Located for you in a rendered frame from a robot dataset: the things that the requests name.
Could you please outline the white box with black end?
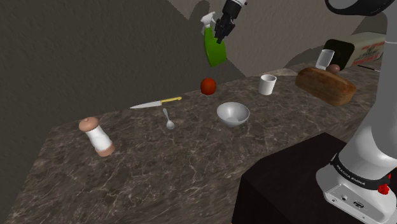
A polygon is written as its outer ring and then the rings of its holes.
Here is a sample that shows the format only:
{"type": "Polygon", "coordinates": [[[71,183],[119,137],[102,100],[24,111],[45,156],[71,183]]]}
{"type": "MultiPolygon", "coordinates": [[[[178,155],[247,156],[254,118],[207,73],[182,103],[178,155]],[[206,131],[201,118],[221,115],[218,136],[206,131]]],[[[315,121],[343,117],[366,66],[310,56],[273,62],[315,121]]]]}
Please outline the white box with black end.
{"type": "Polygon", "coordinates": [[[324,49],[333,50],[330,64],[343,70],[364,62],[379,59],[384,51],[386,35],[378,32],[362,32],[341,38],[329,39],[324,49]]]}

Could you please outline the dark robot stand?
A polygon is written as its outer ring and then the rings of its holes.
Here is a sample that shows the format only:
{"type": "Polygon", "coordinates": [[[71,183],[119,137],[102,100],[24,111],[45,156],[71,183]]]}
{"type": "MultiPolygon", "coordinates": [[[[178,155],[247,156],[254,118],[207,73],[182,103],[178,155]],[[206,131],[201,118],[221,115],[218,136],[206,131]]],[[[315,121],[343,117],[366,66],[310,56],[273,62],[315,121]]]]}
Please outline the dark robot stand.
{"type": "Polygon", "coordinates": [[[257,161],[241,177],[232,224],[363,224],[327,202],[316,181],[344,146],[323,133],[257,161]]]}

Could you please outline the yellow-handled knife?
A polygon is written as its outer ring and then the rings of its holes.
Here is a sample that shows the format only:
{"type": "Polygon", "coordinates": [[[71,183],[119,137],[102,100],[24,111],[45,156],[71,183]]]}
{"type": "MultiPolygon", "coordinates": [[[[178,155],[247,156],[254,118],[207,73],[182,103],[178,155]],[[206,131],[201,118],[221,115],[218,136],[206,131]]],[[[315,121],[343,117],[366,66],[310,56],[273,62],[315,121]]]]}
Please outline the yellow-handled knife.
{"type": "Polygon", "coordinates": [[[139,104],[136,106],[132,106],[130,108],[131,109],[140,109],[140,108],[157,107],[157,106],[161,106],[164,102],[180,101],[181,99],[182,99],[182,97],[173,97],[170,99],[163,99],[163,100],[159,100],[159,101],[153,101],[153,102],[147,102],[144,104],[139,104]]]}

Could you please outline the silver spoon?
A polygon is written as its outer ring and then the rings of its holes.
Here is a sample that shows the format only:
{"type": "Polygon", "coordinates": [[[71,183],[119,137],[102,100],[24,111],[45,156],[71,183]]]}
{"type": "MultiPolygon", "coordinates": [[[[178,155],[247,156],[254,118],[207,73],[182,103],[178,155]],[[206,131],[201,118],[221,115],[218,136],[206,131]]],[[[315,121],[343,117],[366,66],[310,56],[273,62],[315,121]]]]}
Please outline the silver spoon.
{"type": "Polygon", "coordinates": [[[173,121],[170,120],[167,109],[164,108],[164,109],[163,109],[163,112],[164,112],[164,115],[165,115],[165,117],[166,117],[166,119],[167,119],[166,127],[167,127],[169,130],[174,129],[175,124],[174,124],[173,121]]]}

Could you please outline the brown bread loaf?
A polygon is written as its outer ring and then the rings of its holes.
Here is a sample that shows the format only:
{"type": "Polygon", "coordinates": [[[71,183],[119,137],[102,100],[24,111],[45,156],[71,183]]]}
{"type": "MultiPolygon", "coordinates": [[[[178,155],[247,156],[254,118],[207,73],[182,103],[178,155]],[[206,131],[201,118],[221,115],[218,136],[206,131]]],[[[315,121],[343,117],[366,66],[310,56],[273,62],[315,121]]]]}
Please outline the brown bread loaf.
{"type": "Polygon", "coordinates": [[[350,81],[315,67],[302,69],[295,85],[332,106],[348,103],[356,93],[356,86],[350,81]]]}

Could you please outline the clear drinking glass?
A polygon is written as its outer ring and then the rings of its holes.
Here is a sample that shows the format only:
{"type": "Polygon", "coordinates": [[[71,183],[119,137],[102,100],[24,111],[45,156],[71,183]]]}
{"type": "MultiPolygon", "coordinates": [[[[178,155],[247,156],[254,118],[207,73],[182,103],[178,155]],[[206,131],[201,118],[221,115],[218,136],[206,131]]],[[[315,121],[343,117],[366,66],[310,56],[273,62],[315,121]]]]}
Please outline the clear drinking glass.
{"type": "Polygon", "coordinates": [[[330,65],[334,54],[334,50],[322,49],[316,62],[316,68],[325,70],[330,65]]]}

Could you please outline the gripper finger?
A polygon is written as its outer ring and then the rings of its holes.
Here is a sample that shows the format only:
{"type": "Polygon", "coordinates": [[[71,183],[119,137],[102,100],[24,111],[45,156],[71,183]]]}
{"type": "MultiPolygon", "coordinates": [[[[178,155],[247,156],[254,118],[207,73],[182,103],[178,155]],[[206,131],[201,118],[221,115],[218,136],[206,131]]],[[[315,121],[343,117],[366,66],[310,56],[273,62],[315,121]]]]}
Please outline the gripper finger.
{"type": "Polygon", "coordinates": [[[231,31],[234,29],[235,24],[233,23],[232,20],[228,20],[225,25],[224,25],[224,29],[223,29],[223,37],[228,36],[231,31]]]}
{"type": "Polygon", "coordinates": [[[220,18],[217,19],[214,30],[214,37],[216,38],[216,42],[217,44],[221,44],[221,42],[223,41],[223,25],[220,18]]]}

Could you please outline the red tomato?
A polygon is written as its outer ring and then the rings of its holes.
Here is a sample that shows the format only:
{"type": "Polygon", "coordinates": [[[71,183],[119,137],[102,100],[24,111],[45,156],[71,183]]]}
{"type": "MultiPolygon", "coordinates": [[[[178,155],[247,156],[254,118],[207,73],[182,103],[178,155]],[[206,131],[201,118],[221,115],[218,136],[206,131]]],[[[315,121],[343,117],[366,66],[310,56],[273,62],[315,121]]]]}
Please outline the red tomato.
{"type": "Polygon", "coordinates": [[[212,78],[205,78],[200,84],[200,91],[204,95],[212,95],[216,91],[216,82],[212,78]]]}

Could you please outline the grey bowl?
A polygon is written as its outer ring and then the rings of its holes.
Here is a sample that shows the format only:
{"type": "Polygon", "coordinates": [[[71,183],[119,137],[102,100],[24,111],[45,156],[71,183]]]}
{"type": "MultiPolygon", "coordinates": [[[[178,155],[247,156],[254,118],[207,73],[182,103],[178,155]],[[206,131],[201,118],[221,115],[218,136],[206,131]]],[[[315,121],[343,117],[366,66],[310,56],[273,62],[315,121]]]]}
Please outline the grey bowl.
{"type": "Polygon", "coordinates": [[[236,127],[248,120],[250,111],[239,102],[225,102],[218,106],[216,114],[228,127],[236,127]]]}

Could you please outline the white cup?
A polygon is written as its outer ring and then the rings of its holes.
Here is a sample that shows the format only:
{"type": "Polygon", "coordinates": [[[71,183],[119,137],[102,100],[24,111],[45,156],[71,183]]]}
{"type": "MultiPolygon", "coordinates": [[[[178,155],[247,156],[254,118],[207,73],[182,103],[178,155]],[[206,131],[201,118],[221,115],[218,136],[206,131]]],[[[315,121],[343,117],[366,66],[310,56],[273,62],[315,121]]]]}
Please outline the white cup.
{"type": "Polygon", "coordinates": [[[260,84],[258,91],[262,95],[270,95],[273,92],[277,77],[271,74],[263,74],[260,76],[260,84]]]}

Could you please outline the green spray bottle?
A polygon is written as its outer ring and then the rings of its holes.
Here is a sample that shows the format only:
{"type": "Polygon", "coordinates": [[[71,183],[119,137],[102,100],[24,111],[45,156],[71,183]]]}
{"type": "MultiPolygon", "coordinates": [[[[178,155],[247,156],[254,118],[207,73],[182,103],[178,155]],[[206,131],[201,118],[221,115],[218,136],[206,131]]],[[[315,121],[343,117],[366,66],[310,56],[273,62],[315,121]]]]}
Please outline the green spray bottle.
{"type": "Polygon", "coordinates": [[[222,41],[217,43],[217,39],[212,34],[212,24],[215,23],[213,19],[215,12],[210,12],[201,18],[204,26],[204,51],[207,61],[211,67],[222,64],[226,61],[226,48],[222,41]]]}

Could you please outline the white and brown pepper mill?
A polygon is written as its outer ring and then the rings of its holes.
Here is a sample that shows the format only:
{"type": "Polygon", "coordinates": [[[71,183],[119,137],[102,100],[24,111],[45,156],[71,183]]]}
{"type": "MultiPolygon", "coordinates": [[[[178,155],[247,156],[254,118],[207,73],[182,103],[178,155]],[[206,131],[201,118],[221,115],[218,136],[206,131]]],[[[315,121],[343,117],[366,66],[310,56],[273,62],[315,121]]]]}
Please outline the white and brown pepper mill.
{"type": "Polygon", "coordinates": [[[103,131],[96,117],[87,117],[79,122],[79,129],[84,132],[100,157],[107,157],[115,151],[115,145],[103,131]]]}

